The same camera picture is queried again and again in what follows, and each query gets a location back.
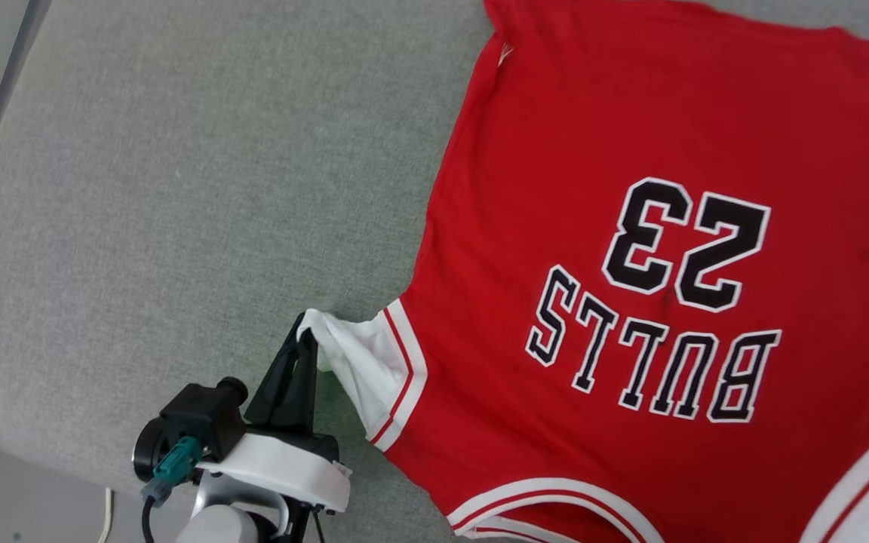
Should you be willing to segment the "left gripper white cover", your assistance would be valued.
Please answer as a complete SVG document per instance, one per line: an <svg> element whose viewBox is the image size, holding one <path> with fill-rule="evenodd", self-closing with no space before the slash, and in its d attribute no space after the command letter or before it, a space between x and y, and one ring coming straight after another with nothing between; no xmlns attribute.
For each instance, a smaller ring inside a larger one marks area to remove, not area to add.
<svg viewBox="0 0 869 543"><path fill-rule="evenodd" d="M313 433L318 344L311 330L299 336L303 317L294 320L246 410L252 426ZM347 467L276 437L245 434L222 461L197 468L203 471L197 511L245 503L285 512L291 498L344 512L351 498Z"/></svg>

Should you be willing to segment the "red and white basketball jersey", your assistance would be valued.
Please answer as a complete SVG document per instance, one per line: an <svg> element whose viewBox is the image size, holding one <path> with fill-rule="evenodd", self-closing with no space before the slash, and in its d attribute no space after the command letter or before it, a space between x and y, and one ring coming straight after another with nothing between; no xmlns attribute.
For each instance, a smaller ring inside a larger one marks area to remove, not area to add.
<svg viewBox="0 0 869 543"><path fill-rule="evenodd" d="M869 543L869 40L485 0L413 278L309 310L453 532Z"/></svg>

